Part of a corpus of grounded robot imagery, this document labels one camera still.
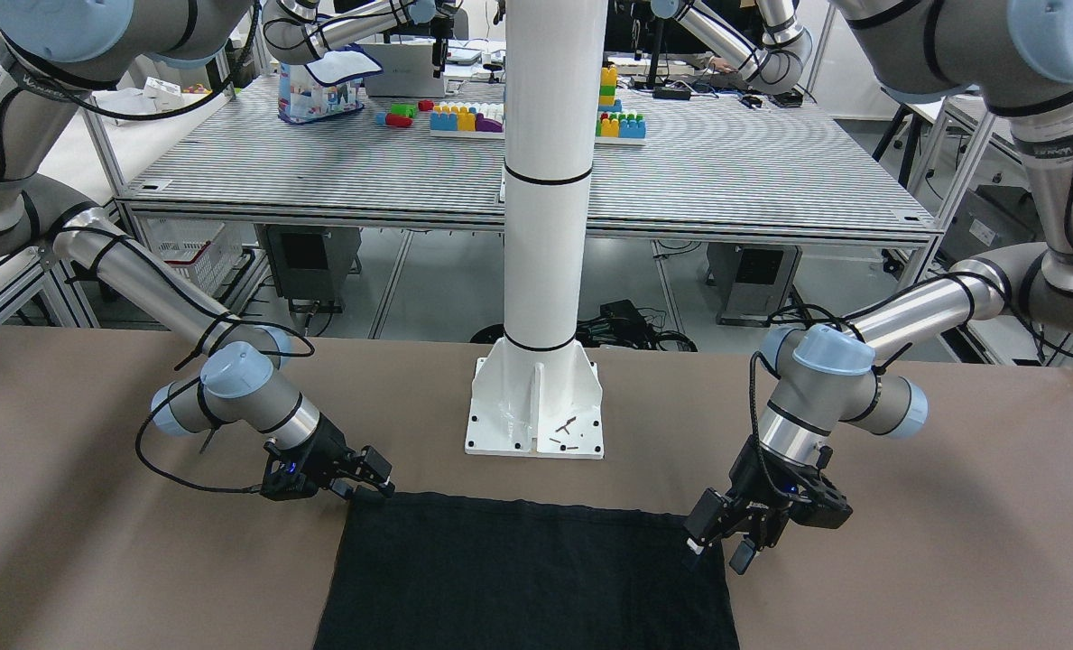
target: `lego block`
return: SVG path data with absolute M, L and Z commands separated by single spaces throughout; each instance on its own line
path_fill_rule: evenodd
M 432 131 L 458 131 L 457 116 L 450 112 L 433 112 L 431 128 Z
M 412 104 L 392 104 L 388 114 L 413 118 L 416 116 L 416 107 Z

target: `toy block base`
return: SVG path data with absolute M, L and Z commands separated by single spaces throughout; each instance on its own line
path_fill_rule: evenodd
M 462 137 L 464 139 L 503 139 L 503 133 L 489 133 L 484 131 L 431 131 L 432 135 L 439 137 Z M 620 147 L 644 147 L 648 144 L 647 137 L 602 137 L 597 136 L 598 145 L 616 145 Z

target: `white column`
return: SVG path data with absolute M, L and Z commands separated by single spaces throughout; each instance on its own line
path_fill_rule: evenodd
M 603 457 L 601 386 L 576 334 L 606 0 L 509 3 L 503 327 L 465 449 Z

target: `metal table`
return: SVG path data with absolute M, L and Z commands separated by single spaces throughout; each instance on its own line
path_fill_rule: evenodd
M 391 100 L 292 127 L 276 118 L 276 75 L 256 79 L 118 201 L 141 219 L 502 231 L 502 141 L 436 137 L 423 119 L 377 127 L 372 112 Z M 502 91 L 468 83 L 454 100 L 499 102 Z M 940 230 L 923 206 L 811 104 L 620 99 L 647 116 L 649 143 L 598 147 L 590 235 L 923 252 L 903 283 L 936 250 Z

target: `black cloth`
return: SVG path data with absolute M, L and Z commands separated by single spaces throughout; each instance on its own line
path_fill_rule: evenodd
M 737 649 L 720 546 L 684 518 L 359 490 L 315 650 Z

